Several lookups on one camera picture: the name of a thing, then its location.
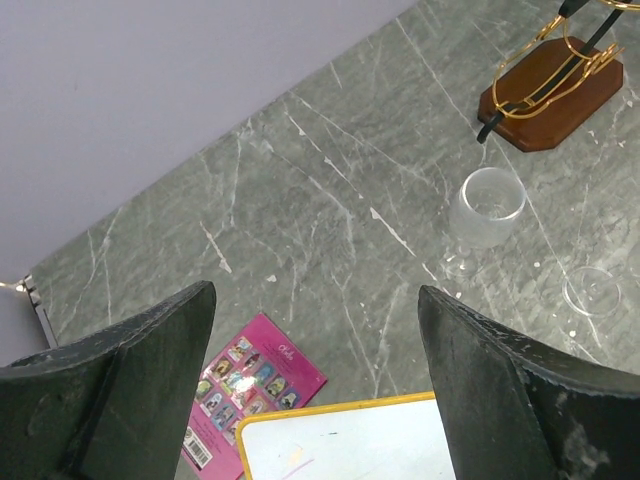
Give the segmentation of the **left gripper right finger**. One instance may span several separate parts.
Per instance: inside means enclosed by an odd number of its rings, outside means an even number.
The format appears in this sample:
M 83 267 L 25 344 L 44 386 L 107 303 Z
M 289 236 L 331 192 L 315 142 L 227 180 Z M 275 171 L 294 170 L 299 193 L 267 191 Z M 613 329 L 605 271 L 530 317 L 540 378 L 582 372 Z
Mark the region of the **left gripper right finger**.
M 498 323 L 433 286 L 418 320 L 459 479 L 636 479 L 639 378 Z

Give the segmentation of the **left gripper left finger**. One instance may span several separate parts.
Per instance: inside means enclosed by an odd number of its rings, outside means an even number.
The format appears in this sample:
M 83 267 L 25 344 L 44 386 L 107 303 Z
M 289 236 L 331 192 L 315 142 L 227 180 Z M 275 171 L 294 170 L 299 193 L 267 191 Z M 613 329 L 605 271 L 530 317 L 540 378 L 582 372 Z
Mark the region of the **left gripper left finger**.
M 199 281 L 3 367 L 2 478 L 173 478 L 215 310 Z

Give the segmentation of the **clear champagne flute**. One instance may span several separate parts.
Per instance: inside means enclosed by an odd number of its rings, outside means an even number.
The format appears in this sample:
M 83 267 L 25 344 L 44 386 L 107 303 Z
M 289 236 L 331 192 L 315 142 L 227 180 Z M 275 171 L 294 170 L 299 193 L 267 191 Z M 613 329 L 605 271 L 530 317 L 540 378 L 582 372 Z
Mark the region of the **clear champagne flute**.
M 566 275 L 562 296 L 569 307 L 586 317 L 613 314 L 621 301 L 619 281 L 601 268 L 580 267 Z

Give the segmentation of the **clear tumbler glass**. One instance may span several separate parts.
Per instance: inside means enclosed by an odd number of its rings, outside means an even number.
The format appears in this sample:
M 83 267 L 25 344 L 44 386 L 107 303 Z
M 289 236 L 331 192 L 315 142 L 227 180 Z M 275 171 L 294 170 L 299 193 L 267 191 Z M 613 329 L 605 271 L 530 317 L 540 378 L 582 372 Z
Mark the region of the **clear tumbler glass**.
M 451 242 L 443 257 L 447 273 L 456 277 L 477 273 L 479 254 L 509 238 L 526 201 L 524 185 L 514 173 L 497 167 L 471 173 L 448 210 Z

